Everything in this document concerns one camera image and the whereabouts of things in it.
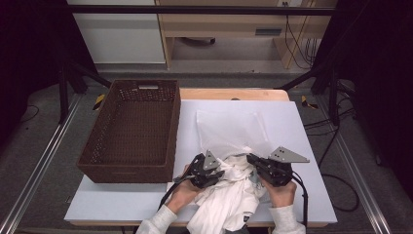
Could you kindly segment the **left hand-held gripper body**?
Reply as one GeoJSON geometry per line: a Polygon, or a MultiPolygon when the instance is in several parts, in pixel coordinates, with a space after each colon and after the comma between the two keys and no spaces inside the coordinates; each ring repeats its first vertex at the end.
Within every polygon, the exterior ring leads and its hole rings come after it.
{"type": "Polygon", "coordinates": [[[208,150],[206,154],[197,155],[189,167],[190,180],[194,186],[198,188],[207,188],[216,184],[218,181],[211,181],[210,175],[216,173],[216,169],[220,166],[217,159],[208,150]]]}

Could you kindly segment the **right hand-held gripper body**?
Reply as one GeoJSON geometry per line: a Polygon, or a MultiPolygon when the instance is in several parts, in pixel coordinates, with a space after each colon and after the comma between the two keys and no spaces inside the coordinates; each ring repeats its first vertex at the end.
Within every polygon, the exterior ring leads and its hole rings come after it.
{"type": "Polygon", "coordinates": [[[258,174],[274,187],[287,185],[293,179],[292,163],[309,163],[310,160],[283,146],[267,158],[258,157],[255,167],[258,174]]]}

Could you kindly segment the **white shirt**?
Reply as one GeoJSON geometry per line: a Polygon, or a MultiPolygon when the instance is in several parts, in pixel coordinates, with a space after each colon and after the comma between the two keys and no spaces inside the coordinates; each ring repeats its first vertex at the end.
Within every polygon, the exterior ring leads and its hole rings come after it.
{"type": "Polygon", "coordinates": [[[187,224],[190,234],[225,234],[242,229],[267,192],[247,162],[246,153],[218,158],[218,162],[218,170],[224,175],[195,198],[198,209],[187,224]]]}

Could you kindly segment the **clear zipper storage bag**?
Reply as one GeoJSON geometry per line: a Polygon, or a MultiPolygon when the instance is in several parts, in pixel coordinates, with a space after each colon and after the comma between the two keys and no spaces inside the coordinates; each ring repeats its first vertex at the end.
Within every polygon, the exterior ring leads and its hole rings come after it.
{"type": "Polygon", "coordinates": [[[221,160],[248,153],[268,156],[273,150],[258,112],[198,110],[196,123],[201,149],[221,160]]]}

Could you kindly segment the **brown woven basket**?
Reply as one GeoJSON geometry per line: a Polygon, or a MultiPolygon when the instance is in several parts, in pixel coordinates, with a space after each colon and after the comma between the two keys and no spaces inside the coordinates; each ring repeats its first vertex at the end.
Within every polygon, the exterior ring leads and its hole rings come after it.
{"type": "Polygon", "coordinates": [[[77,167],[95,183],[172,180],[180,115],[176,80],[116,80],[77,167]]]}

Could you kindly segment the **person's right hand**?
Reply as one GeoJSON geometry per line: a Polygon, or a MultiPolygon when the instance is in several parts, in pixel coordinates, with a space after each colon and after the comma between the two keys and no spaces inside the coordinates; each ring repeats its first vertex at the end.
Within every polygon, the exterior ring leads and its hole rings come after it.
{"type": "Polygon", "coordinates": [[[290,181],[285,186],[275,187],[264,178],[260,178],[261,183],[269,193],[270,201],[274,208],[291,206],[294,203],[297,185],[290,181]]]}

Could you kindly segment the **person's left hand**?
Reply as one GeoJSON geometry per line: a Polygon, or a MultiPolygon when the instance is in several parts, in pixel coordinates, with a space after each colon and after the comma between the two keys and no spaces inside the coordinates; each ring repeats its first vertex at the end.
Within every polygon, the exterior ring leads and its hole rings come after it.
{"type": "Polygon", "coordinates": [[[201,192],[202,189],[194,186],[190,180],[184,180],[173,190],[166,206],[177,215],[181,209],[190,204],[201,192]]]}

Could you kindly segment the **black metal stand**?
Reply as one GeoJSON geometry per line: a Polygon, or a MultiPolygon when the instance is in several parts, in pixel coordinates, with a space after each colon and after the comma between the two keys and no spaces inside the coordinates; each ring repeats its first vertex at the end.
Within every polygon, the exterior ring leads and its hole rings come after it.
{"type": "Polygon", "coordinates": [[[60,123],[63,123],[69,114],[67,85],[70,85],[76,94],[83,94],[88,88],[84,78],[88,77],[106,88],[111,87],[111,82],[74,61],[64,64],[58,72],[57,77],[59,86],[60,123]]]}
{"type": "Polygon", "coordinates": [[[334,65],[322,63],[314,66],[308,72],[302,74],[298,78],[281,85],[279,90],[288,91],[293,87],[307,81],[310,78],[315,78],[311,91],[314,95],[322,94],[326,88],[329,88],[328,92],[328,117],[332,121],[334,126],[340,124],[337,104],[338,93],[338,72],[334,65]]]}

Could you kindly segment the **white table board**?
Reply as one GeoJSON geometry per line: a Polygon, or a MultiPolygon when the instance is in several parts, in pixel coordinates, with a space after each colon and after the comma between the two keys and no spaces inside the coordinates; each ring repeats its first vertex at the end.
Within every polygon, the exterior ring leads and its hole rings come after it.
{"type": "MultiPolygon", "coordinates": [[[[201,152],[196,129],[198,110],[258,113],[273,149],[283,146],[309,159],[292,166],[309,194],[308,225],[324,227],[337,221],[296,104],[270,100],[191,100],[181,102],[173,174],[201,152]]],[[[94,183],[83,177],[64,217],[74,225],[136,225],[157,211],[167,186],[158,184],[94,183]]]]}

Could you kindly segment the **black curved bar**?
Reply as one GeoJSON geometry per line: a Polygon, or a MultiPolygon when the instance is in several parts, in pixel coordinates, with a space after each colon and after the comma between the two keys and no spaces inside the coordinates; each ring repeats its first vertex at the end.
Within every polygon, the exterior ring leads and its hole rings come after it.
{"type": "Polygon", "coordinates": [[[210,46],[215,44],[215,38],[188,38],[188,37],[181,37],[180,40],[189,46],[210,46]]]}

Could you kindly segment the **light wooden desk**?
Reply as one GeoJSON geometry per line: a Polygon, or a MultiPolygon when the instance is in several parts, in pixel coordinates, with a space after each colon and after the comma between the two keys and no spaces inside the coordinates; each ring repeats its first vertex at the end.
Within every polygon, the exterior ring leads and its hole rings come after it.
{"type": "MultiPolygon", "coordinates": [[[[237,6],[334,8],[338,0],[155,0],[158,6],[237,6]]],[[[178,38],[269,37],[274,40],[284,68],[298,56],[298,45],[305,39],[320,39],[329,16],[270,15],[189,15],[160,14],[163,36],[178,38]]]]}

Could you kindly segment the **dark curtain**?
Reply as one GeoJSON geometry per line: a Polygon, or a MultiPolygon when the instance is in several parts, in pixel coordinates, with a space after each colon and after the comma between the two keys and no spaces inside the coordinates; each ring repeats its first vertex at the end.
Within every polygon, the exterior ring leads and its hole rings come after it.
{"type": "Polygon", "coordinates": [[[316,62],[334,62],[356,88],[367,137],[413,201],[413,0],[338,0],[316,62]]]}
{"type": "Polygon", "coordinates": [[[97,74],[67,0],[0,0],[0,146],[29,96],[55,84],[86,90],[97,74]]]}

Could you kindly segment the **white cabinet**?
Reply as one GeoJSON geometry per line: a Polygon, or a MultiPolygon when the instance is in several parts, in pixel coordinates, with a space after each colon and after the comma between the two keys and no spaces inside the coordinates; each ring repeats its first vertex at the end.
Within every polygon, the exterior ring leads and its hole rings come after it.
{"type": "Polygon", "coordinates": [[[165,63],[156,14],[74,14],[94,63],[165,63]]]}

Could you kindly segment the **black metal crossbar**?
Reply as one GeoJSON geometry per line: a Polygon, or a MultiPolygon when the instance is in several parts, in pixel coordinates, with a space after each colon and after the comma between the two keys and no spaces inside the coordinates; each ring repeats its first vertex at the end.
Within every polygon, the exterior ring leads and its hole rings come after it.
{"type": "Polygon", "coordinates": [[[66,10],[82,14],[184,14],[184,15],[265,15],[333,16],[335,8],[237,7],[237,6],[121,6],[68,5],[66,10]]]}

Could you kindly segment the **aluminium rail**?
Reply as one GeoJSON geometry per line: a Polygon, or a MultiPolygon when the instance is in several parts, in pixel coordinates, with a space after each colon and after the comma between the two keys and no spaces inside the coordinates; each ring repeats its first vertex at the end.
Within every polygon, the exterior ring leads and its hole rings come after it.
{"type": "Polygon", "coordinates": [[[37,188],[39,187],[44,177],[45,172],[54,159],[56,151],[60,146],[60,143],[64,138],[67,129],[70,127],[70,124],[78,110],[79,103],[82,98],[82,95],[77,94],[72,97],[67,116],[61,123],[57,125],[53,136],[48,142],[46,149],[43,151],[24,188],[20,192],[19,197],[17,198],[6,218],[0,224],[0,234],[14,234],[14,232],[16,231],[19,222],[21,221],[27,207],[29,206],[37,188]]]}
{"type": "Polygon", "coordinates": [[[345,138],[340,133],[340,131],[343,130],[342,121],[347,121],[350,117],[354,117],[356,112],[352,108],[339,111],[340,124],[334,126],[328,117],[327,99],[325,97],[316,97],[316,101],[319,104],[319,109],[322,115],[326,118],[328,129],[333,133],[330,143],[321,155],[319,165],[324,161],[329,149],[333,147],[342,160],[352,187],[358,196],[359,203],[362,205],[375,234],[392,234],[392,230],[381,211],[376,198],[357,165],[357,161],[351,152],[350,146],[346,143],[345,138]]]}

